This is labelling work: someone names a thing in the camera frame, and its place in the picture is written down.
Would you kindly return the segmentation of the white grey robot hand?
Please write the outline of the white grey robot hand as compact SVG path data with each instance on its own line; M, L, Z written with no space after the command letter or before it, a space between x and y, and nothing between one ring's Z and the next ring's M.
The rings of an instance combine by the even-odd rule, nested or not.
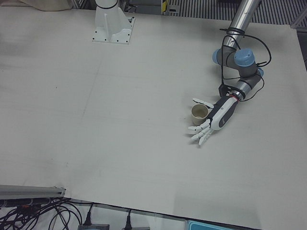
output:
M214 131L220 130L224 127L230 117L233 115L235 108L238 104L238 99L231 95L221 97L215 104L193 98L195 103L204 105L206 108L211 109L204 122L198 126L189 126L188 129L195 131L191 140L198 140L198 145L201 146L207 141Z

